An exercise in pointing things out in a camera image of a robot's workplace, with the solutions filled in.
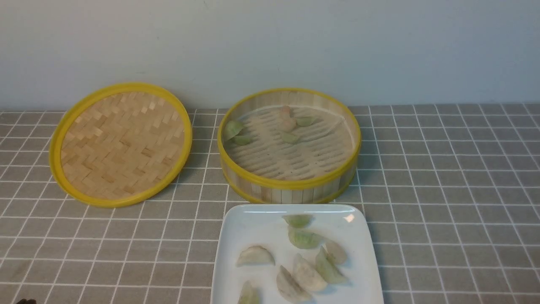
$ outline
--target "white dumpling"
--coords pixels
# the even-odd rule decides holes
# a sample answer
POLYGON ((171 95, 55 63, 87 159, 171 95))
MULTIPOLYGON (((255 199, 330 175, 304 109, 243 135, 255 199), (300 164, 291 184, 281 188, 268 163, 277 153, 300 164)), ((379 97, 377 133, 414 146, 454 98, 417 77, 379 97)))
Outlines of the white dumpling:
POLYGON ((299 253, 294 257, 293 277, 298 284, 310 292, 319 292, 328 286, 328 283, 299 253))
POLYGON ((246 281, 242 286, 240 298, 238 298, 238 304, 259 304, 259 302, 259 293, 249 281, 246 281))
POLYGON ((240 253, 236 266, 243 265, 275 265, 274 257, 263 246, 251 246, 240 253))
POLYGON ((315 257, 315 269, 330 284, 340 284, 348 281, 336 266, 328 260, 324 247, 321 247, 321 250, 315 257))
POLYGON ((278 285, 278 290, 281 296, 291 303, 301 303, 311 300, 311 295, 308 294, 300 285, 294 280, 289 271, 285 267, 280 266, 278 276, 275 279, 278 285))
POLYGON ((325 242, 327 258, 335 265, 343 264, 347 261, 347 253, 343 248, 332 240, 326 240, 325 242))

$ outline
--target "bamboo steamer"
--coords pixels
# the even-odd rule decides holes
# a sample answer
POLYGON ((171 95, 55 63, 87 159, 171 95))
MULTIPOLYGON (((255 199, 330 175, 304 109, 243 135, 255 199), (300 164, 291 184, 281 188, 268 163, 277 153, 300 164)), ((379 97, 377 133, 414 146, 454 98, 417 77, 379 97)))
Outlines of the bamboo steamer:
POLYGON ((182 103, 146 83, 98 90, 62 118, 49 162, 58 185, 74 198, 105 208, 141 202, 178 175, 192 130, 182 103))
POLYGON ((338 197, 356 171, 361 132, 350 110, 322 93, 296 88, 262 91, 248 96, 224 116, 218 148, 225 179, 252 203, 326 203, 338 197), (282 106, 292 117, 314 116, 309 127, 296 127, 295 144, 281 139, 282 106), (245 125, 252 141, 238 146, 224 142, 227 122, 245 125))

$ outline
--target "white plate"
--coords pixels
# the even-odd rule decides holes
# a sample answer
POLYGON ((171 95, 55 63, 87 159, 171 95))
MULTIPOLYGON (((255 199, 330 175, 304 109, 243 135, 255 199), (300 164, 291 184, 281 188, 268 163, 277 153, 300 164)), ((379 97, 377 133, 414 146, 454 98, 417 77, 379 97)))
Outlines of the white plate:
POLYGON ((251 280, 258 289, 261 304, 288 303, 279 294, 275 283, 279 265, 291 270, 296 253, 313 263, 319 251, 298 249, 289 242, 287 223, 281 217, 301 213, 314 216, 307 229, 338 242, 349 256, 349 260, 338 267, 350 282, 329 285, 321 293, 312 293, 311 303, 383 303, 371 236, 366 219, 358 209, 338 204, 247 204, 232 208, 223 221, 211 304, 237 304, 246 280, 251 280), (273 254, 276 266, 236 267, 240 252, 254 244, 267 248, 273 254))

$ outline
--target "yellow rim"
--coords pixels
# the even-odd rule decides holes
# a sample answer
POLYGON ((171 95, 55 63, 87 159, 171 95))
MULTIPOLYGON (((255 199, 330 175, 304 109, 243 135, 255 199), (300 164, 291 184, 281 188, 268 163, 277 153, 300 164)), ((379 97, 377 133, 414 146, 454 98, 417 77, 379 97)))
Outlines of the yellow rim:
MULTIPOLYGON (((233 190, 238 194, 240 195, 244 200, 250 202, 250 203, 254 203, 254 204, 272 204, 272 202, 264 202, 256 197, 253 197, 249 194, 246 194, 245 192, 243 192, 242 190, 240 190, 240 188, 238 188, 237 186, 235 186, 231 180, 229 179, 229 177, 227 176, 227 173, 225 173, 225 171, 223 171, 223 175, 225 177, 225 179, 227 180, 227 182, 229 183, 229 185, 231 186, 231 188, 233 188, 233 190)), ((314 203, 310 203, 310 204, 324 204, 324 203, 328 203, 329 201, 335 199, 336 197, 340 196, 348 187, 349 187, 349 184, 350 182, 353 180, 354 178, 354 174, 353 176, 349 179, 349 181, 343 186, 341 187, 337 192, 334 192, 330 195, 328 195, 327 197, 324 197, 322 198, 321 200, 319 201, 316 201, 314 203)))
POLYGON ((187 157, 190 154, 191 150, 191 143, 192 143, 192 130, 191 130, 191 122, 190 117, 187 114, 186 109, 182 105, 182 103, 169 91, 158 87, 156 85, 147 84, 147 83, 119 83, 112 85, 107 88, 100 89, 89 96, 85 97, 81 101, 79 101, 71 110, 69 110, 66 115, 62 118, 60 123, 58 124, 55 133, 52 136, 51 144, 50 144, 50 150, 49 150, 49 164, 51 167, 52 176, 54 176, 56 182, 64 191, 66 191, 69 195, 73 196, 74 198, 88 203, 90 205, 98 206, 98 207, 105 207, 105 208, 116 208, 116 207, 124 207, 129 206, 138 202, 141 202, 154 194, 160 192, 163 188, 165 188, 168 184, 172 182, 172 180, 180 173, 180 170, 184 166, 184 164, 187 161, 187 157), (64 136, 68 132, 69 127, 71 124, 75 121, 75 119, 88 107, 93 105, 94 103, 98 102, 99 100, 102 100, 103 98, 106 98, 107 96, 119 94, 123 92, 129 92, 129 91, 139 91, 139 92, 147 92, 149 94, 154 94, 156 96, 159 96, 165 100, 167 100, 170 104, 172 104, 178 113, 180 114, 180 117, 182 118, 182 121, 184 123, 184 130, 185 130, 185 139, 184 139, 184 146, 182 147, 182 151, 180 153, 180 158, 174 164, 171 171, 165 176, 165 178, 159 182, 156 186, 153 188, 150 188, 148 190, 145 190, 141 193, 138 193, 133 196, 126 197, 124 199, 119 200, 103 200, 103 199, 97 199, 95 197, 91 197, 88 195, 85 195, 84 193, 81 193, 75 187, 73 187, 70 182, 66 179, 64 172, 62 170, 62 163, 60 161, 60 154, 62 150, 62 142, 64 140, 64 136))
POLYGON ((345 171, 347 171, 347 169, 349 169, 350 166, 352 166, 354 164, 354 162, 356 161, 356 158, 358 156, 358 152, 360 151, 360 146, 361 146, 361 142, 362 142, 361 141, 362 140, 362 134, 360 132, 360 126, 358 125, 358 122, 356 123, 356 127, 357 127, 357 130, 358 130, 358 140, 356 141, 357 144, 356 144, 356 147, 354 149, 355 152, 350 156, 350 158, 342 166, 340 166, 336 170, 334 170, 334 171, 332 171, 332 172, 330 172, 328 174, 325 174, 325 175, 322 175, 322 176, 319 176, 319 177, 315 177, 313 179, 301 180, 301 181, 280 181, 280 180, 268 179, 266 177, 258 176, 258 175, 255 175, 255 174, 251 173, 251 172, 248 172, 246 169, 244 169, 244 168, 240 167, 239 165, 237 165, 229 157, 227 152, 225 152, 225 148, 223 147, 223 142, 221 140, 221 132, 223 130, 225 121, 227 121, 227 118, 229 117, 229 115, 232 113, 232 111, 234 111, 244 101, 249 100, 249 99, 251 99, 251 98, 253 98, 255 96, 258 96, 258 95, 263 95, 263 94, 267 94, 267 93, 275 92, 275 91, 300 91, 300 92, 308 92, 308 93, 311 93, 311 94, 314 94, 314 95, 319 95, 321 97, 324 97, 324 98, 332 101, 333 103, 339 105, 340 107, 342 107, 345 110, 345 112, 348 115, 350 115, 351 118, 354 119, 354 115, 349 110, 349 108, 347 108, 345 105, 343 105, 341 102, 337 101, 336 99, 334 99, 334 98, 332 98, 332 97, 330 97, 328 95, 325 95, 323 93, 317 92, 317 91, 308 90, 308 89, 299 89, 299 88, 279 88, 279 89, 271 89, 271 90, 261 91, 261 92, 255 93, 253 95, 249 95, 249 96, 245 97, 244 99, 242 99, 241 101, 237 102, 232 108, 229 109, 229 111, 227 111, 227 113, 225 114, 225 116, 221 120, 221 123, 219 124, 219 129, 218 129, 218 149, 219 149, 219 154, 221 155, 221 158, 223 159, 223 161, 225 161, 225 163, 235 173, 237 173, 243 179, 255 182, 255 183, 257 183, 257 184, 259 184, 261 186, 264 186, 264 187, 276 188, 276 189, 287 189, 287 190, 300 190, 300 189, 307 189, 307 188, 315 188, 317 186, 325 184, 325 183, 327 183, 327 182, 341 176, 345 171))

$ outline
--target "steamer basket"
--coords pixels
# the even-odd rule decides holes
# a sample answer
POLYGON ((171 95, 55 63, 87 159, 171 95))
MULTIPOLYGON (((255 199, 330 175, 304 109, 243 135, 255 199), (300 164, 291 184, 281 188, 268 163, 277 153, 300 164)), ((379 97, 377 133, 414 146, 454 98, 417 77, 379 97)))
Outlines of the steamer basket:
POLYGON ((361 133, 347 107, 322 93, 274 89, 248 96, 225 114, 218 130, 221 167, 231 187, 252 203, 326 203, 338 197, 356 171, 361 133), (315 116, 309 127, 296 127, 295 144, 281 140, 279 110, 291 116, 315 116), (223 141, 228 121, 241 121, 245 146, 223 141))

